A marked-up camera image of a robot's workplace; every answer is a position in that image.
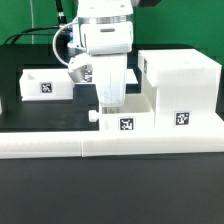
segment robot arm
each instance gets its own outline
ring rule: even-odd
[[[127,53],[133,42],[132,2],[138,1],[79,1],[72,47],[86,49],[83,58],[92,66],[102,107],[119,107],[124,103]],[[77,65],[75,57],[69,63],[69,71],[77,69]]]

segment black surface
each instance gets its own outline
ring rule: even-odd
[[[0,161],[0,223],[222,224],[224,154]]]
[[[50,47],[0,47],[0,57],[1,128],[69,130],[86,116],[78,101],[21,103],[24,66],[60,67]],[[0,224],[222,224],[223,211],[223,153],[0,160]]]

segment white platform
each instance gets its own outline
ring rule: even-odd
[[[100,131],[0,133],[0,158],[224,152],[221,65],[195,50],[159,50],[140,51],[139,68],[142,93],[99,114]]]

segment white cube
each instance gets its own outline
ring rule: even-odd
[[[209,122],[206,118],[216,109],[220,64],[185,49],[139,51],[138,66],[156,92],[157,127],[196,127]]]

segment white base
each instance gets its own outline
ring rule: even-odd
[[[1,133],[0,158],[224,152],[224,124],[214,120],[206,129]]]

